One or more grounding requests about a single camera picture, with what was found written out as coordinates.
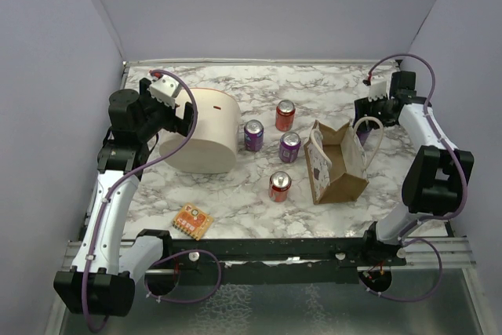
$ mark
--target white handle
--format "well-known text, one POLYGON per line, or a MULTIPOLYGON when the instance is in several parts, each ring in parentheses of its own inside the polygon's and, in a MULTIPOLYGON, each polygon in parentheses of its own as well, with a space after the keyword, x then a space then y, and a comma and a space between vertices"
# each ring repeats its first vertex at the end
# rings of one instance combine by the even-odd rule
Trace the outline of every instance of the white handle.
POLYGON ((378 148, 380 148, 380 144, 382 143, 382 139, 384 138, 384 125, 382 124, 382 122, 378 118, 375 118, 375 117, 362 117, 354 125, 354 131, 355 132, 358 131, 359 126, 364 121, 373 121, 373 122, 375 122, 380 127, 380 138, 378 139, 378 143, 376 143, 376 147, 373 150, 373 153, 371 154, 371 156, 366 160, 366 166, 364 167, 364 169, 368 169, 369 164, 371 164, 371 161, 373 161, 373 158, 375 157, 375 155, 378 152, 378 148))
POLYGON ((322 140, 322 133, 321 133, 321 131, 319 131, 318 129, 312 129, 312 131, 311 131, 311 142, 314 145, 314 147, 318 150, 318 152, 321 154, 321 156, 326 159, 326 162, 328 163, 328 167, 331 169, 331 167, 333 166, 333 163, 331 162, 331 160, 329 159, 329 157, 326 155, 326 153, 324 153, 324 151, 322 150, 322 147, 319 146, 319 144, 317 143, 317 140, 315 139, 315 135, 319 135, 319 137, 322 140))

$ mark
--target wall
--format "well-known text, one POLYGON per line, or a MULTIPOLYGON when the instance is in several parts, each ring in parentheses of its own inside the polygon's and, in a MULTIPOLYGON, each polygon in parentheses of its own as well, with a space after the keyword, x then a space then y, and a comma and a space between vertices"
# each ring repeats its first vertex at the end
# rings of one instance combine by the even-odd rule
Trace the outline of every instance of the wall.
POLYGON ((122 59, 90 0, 0 0, 0 333, 43 333, 122 59))
POLYGON ((127 60, 376 59, 407 51, 435 0, 101 0, 127 60))
MULTIPOLYGON (((441 127, 475 157, 467 207, 454 226, 471 241, 493 313, 502 312, 501 20, 502 0, 438 0, 411 47, 435 68, 432 103, 441 127)), ((421 94, 428 92, 427 71, 411 60, 403 67, 417 71, 421 94)))

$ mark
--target marble surface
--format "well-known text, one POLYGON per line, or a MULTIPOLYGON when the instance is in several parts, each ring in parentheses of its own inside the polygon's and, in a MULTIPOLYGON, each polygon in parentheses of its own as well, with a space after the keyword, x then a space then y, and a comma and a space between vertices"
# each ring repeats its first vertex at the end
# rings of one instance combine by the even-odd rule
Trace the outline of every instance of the marble surface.
MULTIPOLYGON (((293 130, 307 140, 314 121, 338 129, 354 117, 355 99, 367 96, 362 84, 367 64, 330 66, 193 66, 162 67, 179 75, 189 86, 214 88, 231 94, 239 103, 241 123, 259 119, 265 127, 264 147, 257 153, 245 151, 242 127, 235 168, 226 174, 188 174, 164 162, 147 169, 130 206, 124 238, 144 228, 168 229, 175 238, 187 236, 173 228, 172 220, 181 206, 193 202, 214 217, 207 231, 209 239, 358 237, 383 218, 401 200, 401 184, 413 160, 413 147, 401 127, 385 129, 385 137, 372 165, 369 185, 357 202, 314 206, 307 175, 304 149, 293 164, 278 158, 282 135, 275 124, 275 106, 282 99, 296 104, 293 130), (267 195, 270 175, 285 170, 293 186, 284 203, 267 195)), ((131 67, 125 87, 138 89, 150 69, 131 67)), ((389 79, 395 68, 383 66, 373 81, 389 79)), ((367 151, 377 139, 373 132, 367 151)), ((151 159, 158 157, 158 146, 151 159)), ((444 224, 431 221, 415 235, 446 235, 444 224)))

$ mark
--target container lid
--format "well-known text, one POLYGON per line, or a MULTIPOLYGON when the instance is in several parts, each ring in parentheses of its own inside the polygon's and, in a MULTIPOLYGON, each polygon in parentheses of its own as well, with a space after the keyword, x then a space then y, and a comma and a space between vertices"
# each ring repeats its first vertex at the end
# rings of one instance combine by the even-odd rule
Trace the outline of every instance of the container lid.
POLYGON ((295 104, 290 100, 282 100, 277 107, 282 113, 291 113, 295 110, 295 104))
POLYGON ((291 184, 291 177, 286 172, 277 172, 270 178, 277 188, 287 188, 291 184))
POLYGON ((296 147, 301 142, 300 135, 294 133, 293 131, 289 131, 282 135, 281 142, 289 147, 296 147))
POLYGON ((260 133, 264 129, 264 125, 261 124, 260 121, 257 121, 256 119, 252 119, 251 121, 247 122, 246 125, 244 126, 246 131, 251 134, 255 133, 260 133))

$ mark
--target cream-colored bin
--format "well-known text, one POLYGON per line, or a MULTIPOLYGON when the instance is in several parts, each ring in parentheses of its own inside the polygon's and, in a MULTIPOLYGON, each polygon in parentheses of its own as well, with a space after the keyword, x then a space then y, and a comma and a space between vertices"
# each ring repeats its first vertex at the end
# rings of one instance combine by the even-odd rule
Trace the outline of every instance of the cream-colored bin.
MULTIPOLYGON (((216 89, 193 88, 198 121, 195 133, 180 151, 165 161, 186 173, 226 173, 237 159, 238 124, 241 109, 234 97, 216 89)), ((176 98, 176 115, 183 118, 185 103, 191 102, 185 91, 176 98)), ((184 137, 163 132, 160 154, 166 155, 184 137)))

